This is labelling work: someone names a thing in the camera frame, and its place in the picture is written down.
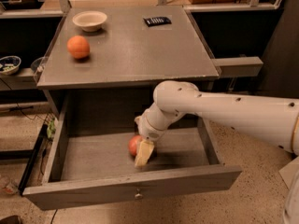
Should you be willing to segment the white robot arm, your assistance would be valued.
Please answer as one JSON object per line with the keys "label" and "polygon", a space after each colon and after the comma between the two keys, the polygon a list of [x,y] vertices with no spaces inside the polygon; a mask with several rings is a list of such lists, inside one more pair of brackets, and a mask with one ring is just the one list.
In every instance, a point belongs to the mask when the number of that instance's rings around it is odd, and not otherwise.
{"label": "white robot arm", "polygon": [[299,109],[296,99],[201,92],[192,83],[164,81],[153,104],[135,119],[142,136],[135,163],[143,165],[168,127],[186,114],[216,121],[299,155]]}

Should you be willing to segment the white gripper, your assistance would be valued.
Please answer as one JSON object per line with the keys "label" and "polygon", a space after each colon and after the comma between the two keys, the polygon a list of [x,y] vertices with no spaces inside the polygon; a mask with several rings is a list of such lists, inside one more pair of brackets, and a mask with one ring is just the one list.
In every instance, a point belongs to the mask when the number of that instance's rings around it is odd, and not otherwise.
{"label": "white gripper", "polygon": [[154,150],[154,143],[159,140],[168,128],[168,121],[162,112],[146,110],[141,116],[135,118],[142,140],[137,148],[135,167],[143,167],[148,163]]}

